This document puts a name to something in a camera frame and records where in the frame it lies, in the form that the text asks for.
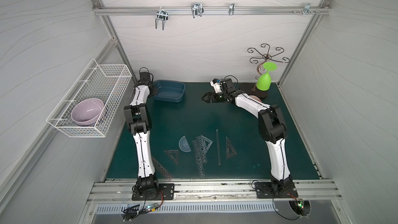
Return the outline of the blue plastic storage box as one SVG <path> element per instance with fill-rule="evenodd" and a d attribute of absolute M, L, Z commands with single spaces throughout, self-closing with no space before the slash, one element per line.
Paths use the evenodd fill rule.
<path fill-rule="evenodd" d="M 157 94 L 156 101 L 179 103 L 182 101 L 185 92 L 185 84 L 170 80 L 158 80 L 154 83 Z"/>

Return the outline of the long thin clear ruler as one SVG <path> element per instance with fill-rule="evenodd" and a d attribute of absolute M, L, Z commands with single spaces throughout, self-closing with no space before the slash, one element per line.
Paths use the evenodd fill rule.
<path fill-rule="evenodd" d="M 218 165 L 221 165 L 221 153 L 220 153 L 220 139 L 219 139 L 219 130 L 216 129 L 216 142 L 217 142 L 217 155 L 218 155 Z"/>

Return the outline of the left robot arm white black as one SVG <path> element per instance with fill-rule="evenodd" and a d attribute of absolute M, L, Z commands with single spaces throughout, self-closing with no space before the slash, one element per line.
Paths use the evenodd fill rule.
<path fill-rule="evenodd" d="M 151 82 L 139 82 L 134 88 L 131 103 L 123 108 L 125 123 L 136 146 L 138 175 L 134 192 L 140 196 L 159 191 L 150 148 L 152 122 L 147 110 L 147 100 L 152 91 Z"/>

